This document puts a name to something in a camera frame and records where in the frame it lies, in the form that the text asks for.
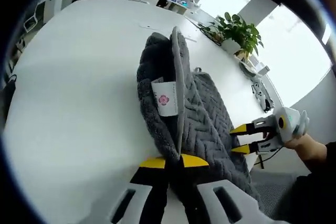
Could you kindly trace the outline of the person's right hand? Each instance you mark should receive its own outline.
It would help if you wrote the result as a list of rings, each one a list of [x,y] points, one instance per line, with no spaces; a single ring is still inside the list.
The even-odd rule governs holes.
[[[309,134],[287,141],[285,147],[294,150],[302,161],[324,162],[327,157],[327,147],[315,141]]]

